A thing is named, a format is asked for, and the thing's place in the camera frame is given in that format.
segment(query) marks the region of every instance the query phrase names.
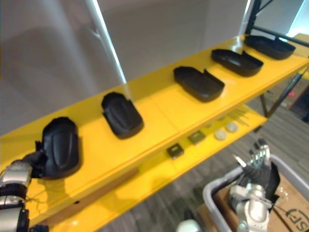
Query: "black foam piece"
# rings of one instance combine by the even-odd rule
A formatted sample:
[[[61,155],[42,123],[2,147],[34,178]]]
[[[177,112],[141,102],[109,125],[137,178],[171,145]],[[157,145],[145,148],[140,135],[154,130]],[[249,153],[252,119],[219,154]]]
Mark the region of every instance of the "black foam piece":
[[[42,178],[63,178],[80,168],[77,127],[68,117],[53,119],[44,128],[42,147],[46,155]]]
[[[278,37],[271,40],[264,36],[249,35],[245,38],[245,44],[274,59],[286,59],[295,50],[293,45],[280,40]]]
[[[174,69],[174,77],[188,93],[202,102],[217,98],[225,86],[206,69],[201,73],[195,68],[180,66]]]
[[[104,96],[101,105],[104,117],[118,138],[129,138],[143,128],[144,122],[139,112],[123,94],[109,93]]]
[[[211,58],[242,76],[252,76],[259,72],[263,66],[262,61],[250,56],[245,51],[238,54],[230,50],[216,49],[211,52]]]

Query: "black metal pole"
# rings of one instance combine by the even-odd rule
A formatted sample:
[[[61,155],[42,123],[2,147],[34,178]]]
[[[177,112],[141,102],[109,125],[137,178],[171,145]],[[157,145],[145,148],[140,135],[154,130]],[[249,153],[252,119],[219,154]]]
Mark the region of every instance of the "black metal pole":
[[[250,35],[252,27],[254,26],[254,22],[256,19],[256,14],[259,12],[260,10],[260,6],[261,6],[262,0],[254,0],[254,4],[250,13],[250,17],[248,20],[248,24],[245,30],[245,34]]]
[[[267,3],[265,3],[264,6],[262,6],[260,9],[259,9],[259,12],[261,12],[265,7],[267,7],[269,4],[271,4],[273,0],[269,0]]]
[[[271,109],[267,112],[266,117],[269,118],[276,109],[280,106],[281,102],[288,96],[289,92],[294,88],[294,86],[299,82],[301,77],[303,76],[302,73],[297,73],[292,81],[289,83],[289,85],[285,88],[285,90],[282,92],[282,94],[279,96],[277,101],[273,104]]]
[[[277,36],[277,37],[280,37],[280,38],[292,41],[294,43],[297,43],[297,44],[309,47],[309,43],[307,43],[305,41],[301,41],[301,40],[298,40],[298,39],[286,36],[284,34],[281,34],[281,33],[278,33],[278,32],[272,31],[272,30],[268,30],[268,29],[261,28],[259,26],[254,26],[254,25],[252,26],[252,29],[259,30],[259,31],[265,32],[267,34],[271,34],[271,35],[274,35],[274,36]]]
[[[261,99],[261,103],[262,103],[262,107],[263,107],[264,116],[267,116],[267,108],[266,108],[266,101],[265,101],[264,94],[261,94],[260,99]]]

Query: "red object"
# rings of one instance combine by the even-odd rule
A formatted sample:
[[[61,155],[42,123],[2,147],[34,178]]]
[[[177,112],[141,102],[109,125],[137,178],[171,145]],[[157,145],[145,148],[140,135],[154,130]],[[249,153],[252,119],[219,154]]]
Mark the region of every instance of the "red object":
[[[296,96],[296,93],[294,90],[291,90],[291,92],[289,92],[288,94],[289,97],[295,97]]]

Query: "white object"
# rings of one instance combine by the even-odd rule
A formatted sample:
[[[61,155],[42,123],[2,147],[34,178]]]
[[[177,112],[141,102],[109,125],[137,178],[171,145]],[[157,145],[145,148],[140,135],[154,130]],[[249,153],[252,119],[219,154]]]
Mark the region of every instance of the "white object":
[[[195,220],[189,219],[179,223],[176,232],[202,232],[202,229]]]
[[[234,122],[229,122],[229,123],[227,123],[227,125],[225,126],[225,128],[226,128],[226,130],[227,130],[228,132],[231,132],[231,133],[234,133],[234,132],[236,132],[236,131],[238,130],[238,126],[237,126],[237,124],[234,123]]]
[[[217,140],[224,140],[227,137],[227,133],[225,130],[219,129],[214,133],[214,136]]]

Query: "wall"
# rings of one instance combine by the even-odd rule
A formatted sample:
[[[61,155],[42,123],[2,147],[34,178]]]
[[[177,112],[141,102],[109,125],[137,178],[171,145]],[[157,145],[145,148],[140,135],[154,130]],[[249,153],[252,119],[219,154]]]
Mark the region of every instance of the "wall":
[[[246,0],[99,4],[131,80],[237,35]],[[1,17],[0,134],[122,83],[83,0],[1,0]]]
[[[289,31],[290,36],[295,36],[298,33],[309,35],[309,0],[304,0],[302,8]]]
[[[274,0],[259,14],[255,25],[286,34],[302,2],[303,0]],[[253,30],[253,34],[262,34],[262,32]]]

